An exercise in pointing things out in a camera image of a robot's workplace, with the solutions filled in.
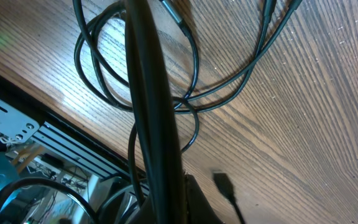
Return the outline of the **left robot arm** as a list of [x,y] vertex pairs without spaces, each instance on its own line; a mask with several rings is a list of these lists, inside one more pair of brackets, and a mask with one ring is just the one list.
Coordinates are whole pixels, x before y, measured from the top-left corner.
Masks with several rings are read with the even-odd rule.
[[[34,140],[102,180],[109,180],[114,175],[129,178],[125,170],[126,163],[120,161],[119,157],[102,153],[105,149],[102,145],[53,114],[41,110],[40,106],[31,103],[29,99],[24,99],[24,102],[14,106],[0,99],[0,133],[20,143]],[[223,223],[192,175],[185,175],[185,187],[187,223]],[[129,223],[157,223],[151,201],[146,200],[140,214],[135,215]]]

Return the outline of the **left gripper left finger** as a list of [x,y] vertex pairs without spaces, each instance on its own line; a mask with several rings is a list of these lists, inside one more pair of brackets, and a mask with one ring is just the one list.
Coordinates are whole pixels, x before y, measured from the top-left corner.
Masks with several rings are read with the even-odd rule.
[[154,197],[149,195],[129,224],[157,224],[158,212],[159,206]]

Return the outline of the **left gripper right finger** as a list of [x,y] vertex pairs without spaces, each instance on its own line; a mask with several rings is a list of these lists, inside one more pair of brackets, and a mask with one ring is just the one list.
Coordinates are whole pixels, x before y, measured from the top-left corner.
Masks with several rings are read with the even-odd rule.
[[193,175],[185,174],[188,223],[223,224],[210,206]]

